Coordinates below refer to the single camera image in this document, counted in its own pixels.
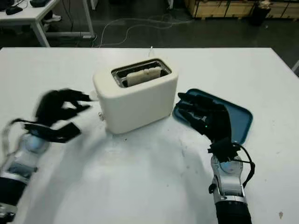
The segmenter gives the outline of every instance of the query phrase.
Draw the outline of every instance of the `robotic arm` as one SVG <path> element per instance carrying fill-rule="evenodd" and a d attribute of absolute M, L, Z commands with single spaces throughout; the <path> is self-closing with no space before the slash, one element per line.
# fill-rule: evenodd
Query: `robotic arm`
<path fill-rule="evenodd" d="M 178 103 L 180 114 L 200 134 L 206 135 L 212 142 L 211 166 L 214 172 L 209 193 L 214 195 L 219 224 L 251 224 L 244 188 L 255 171 L 246 149 L 231 142 L 231 124 L 229 113 L 224 105 L 202 96 L 179 93 L 184 103 Z M 237 151 L 243 149 L 249 161 L 242 161 Z M 243 184 L 241 173 L 243 163 L 249 163 L 251 171 Z"/>
<path fill-rule="evenodd" d="M 50 128 L 57 121 L 71 119 L 90 107 L 80 105 L 78 101 L 91 100 L 88 95 L 70 89 L 50 91 L 41 99 L 36 121 L 15 119 L 4 129 L 3 151 L 6 160 L 0 170 L 0 224 L 13 221 L 19 199 L 31 176 L 37 171 L 37 163 L 49 148 L 50 142 L 65 143 L 80 134 L 73 123 L 58 130 Z M 70 102 L 75 108 L 63 107 L 65 102 Z M 8 132 L 16 122 L 23 123 L 28 132 L 19 138 L 17 149 L 10 153 Z"/>

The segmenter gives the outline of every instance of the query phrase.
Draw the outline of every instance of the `toaster slot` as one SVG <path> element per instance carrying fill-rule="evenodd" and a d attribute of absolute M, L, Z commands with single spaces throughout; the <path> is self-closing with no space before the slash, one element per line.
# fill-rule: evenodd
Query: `toaster slot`
<path fill-rule="evenodd" d="M 142 71 L 145 69 L 150 69 L 150 68 L 161 68 L 161 74 L 159 77 L 167 76 L 171 74 L 170 68 L 168 68 L 163 61 L 160 59 L 151 59 L 148 61 L 132 64 L 129 66 L 121 67 L 118 69 L 112 70 L 111 74 L 114 77 L 116 83 L 121 87 L 121 88 L 128 88 L 128 81 L 127 81 L 127 75 L 133 72 L 138 72 Z"/>

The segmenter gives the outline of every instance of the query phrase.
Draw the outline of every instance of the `black bag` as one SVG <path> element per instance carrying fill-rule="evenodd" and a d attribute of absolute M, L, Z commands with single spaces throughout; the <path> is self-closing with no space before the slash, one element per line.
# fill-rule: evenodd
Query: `black bag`
<path fill-rule="evenodd" d="M 249 19 L 251 25 L 260 26 L 265 20 L 267 14 L 270 12 L 270 8 L 260 8 L 257 4 L 255 5 L 252 15 Z"/>

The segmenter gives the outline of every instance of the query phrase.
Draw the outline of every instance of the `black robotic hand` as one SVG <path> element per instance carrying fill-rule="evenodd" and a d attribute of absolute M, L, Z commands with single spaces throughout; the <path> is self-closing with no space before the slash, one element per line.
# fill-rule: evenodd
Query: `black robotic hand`
<path fill-rule="evenodd" d="M 36 111 L 36 122 L 52 126 L 57 121 L 71 119 L 90 107 L 90 105 L 80 105 L 78 101 L 89 102 L 91 100 L 88 95 L 80 91 L 52 90 L 42 97 Z M 65 102 L 70 102 L 75 108 L 63 108 Z"/>
<path fill-rule="evenodd" d="M 208 152 L 213 153 L 220 162 L 232 160 L 237 156 L 240 147 L 232 143 L 231 124 L 226 107 L 203 96 L 188 93 L 179 93 L 178 96 L 182 99 L 177 103 L 180 114 L 191 127 L 212 142 Z"/>
<path fill-rule="evenodd" d="M 222 104 L 216 104 L 212 99 L 179 93 L 183 102 L 177 103 L 179 112 L 200 134 L 206 135 L 211 142 L 225 138 L 231 139 L 229 113 Z"/>
<path fill-rule="evenodd" d="M 37 108 L 36 122 L 25 124 L 25 129 L 32 135 L 36 135 L 50 142 L 67 142 L 81 133 L 73 124 L 69 123 L 58 130 L 53 130 L 53 124 L 60 120 L 68 120 L 78 113 L 90 108 L 90 105 L 81 105 L 78 101 L 90 102 L 88 95 L 80 91 L 62 89 L 46 93 Z M 75 108 L 64 108 L 64 104 L 70 102 Z"/>

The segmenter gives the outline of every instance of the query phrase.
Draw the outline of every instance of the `wooden crate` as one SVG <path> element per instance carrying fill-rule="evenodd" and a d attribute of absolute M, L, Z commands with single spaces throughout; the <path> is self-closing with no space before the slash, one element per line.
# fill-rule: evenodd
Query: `wooden crate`
<path fill-rule="evenodd" d="M 200 1 L 195 17 L 224 17 L 226 9 L 226 1 Z"/>
<path fill-rule="evenodd" d="M 267 18 L 281 18 L 287 5 L 288 3 L 285 2 L 273 2 L 273 4 L 270 5 L 271 10 L 267 14 Z"/>
<path fill-rule="evenodd" d="M 225 17 L 246 17 L 251 14 L 254 2 L 231 1 Z"/>
<path fill-rule="evenodd" d="M 200 1 L 185 0 L 185 5 L 193 18 L 245 17 L 251 12 L 253 2 L 245 1 Z"/>
<path fill-rule="evenodd" d="M 290 3 L 281 18 L 299 19 L 299 3 Z"/>
<path fill-rule="evenodd" d="M 185 0 L 185 6 L 193 18 L 195 17 L 197 3 L 196 0 Z"/>

